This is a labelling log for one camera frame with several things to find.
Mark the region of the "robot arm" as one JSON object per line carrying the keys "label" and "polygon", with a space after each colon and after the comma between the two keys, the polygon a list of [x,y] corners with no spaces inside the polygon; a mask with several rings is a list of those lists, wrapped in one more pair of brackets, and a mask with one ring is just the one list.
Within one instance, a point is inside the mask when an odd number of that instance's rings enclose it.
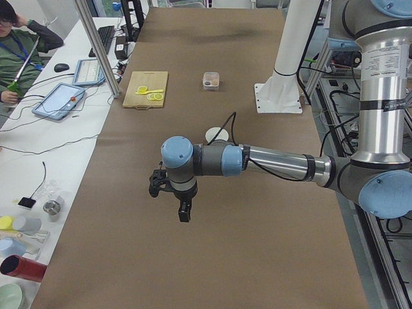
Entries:
{"label": "robot arm", "polygon": [[411,2],[334,1],[329,42],[332,48],[350,47],[362,54],[358,145],[353,155],[315,157],[217,138],[205,145],[193,144],[174,136],[162,144],[162,164],[150,178],[150,195],[173,193],[180,201],[180,221],[188,222],[197,177],[237,176],[256,168],[291,182],[315,182],[337,191],[378,218],[407,214],[411,173],[402,139]]}

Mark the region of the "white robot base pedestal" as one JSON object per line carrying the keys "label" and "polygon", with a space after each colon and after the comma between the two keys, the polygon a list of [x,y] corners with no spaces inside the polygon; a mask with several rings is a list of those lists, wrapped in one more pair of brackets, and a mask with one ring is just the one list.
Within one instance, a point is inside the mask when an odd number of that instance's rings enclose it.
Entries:
{"label": "white robot base pedestal", "polygon": [[265,83],[254,85],[258,113],[303,112],[297,72],[322,6],[320,0],[290,1],[273,74]]}

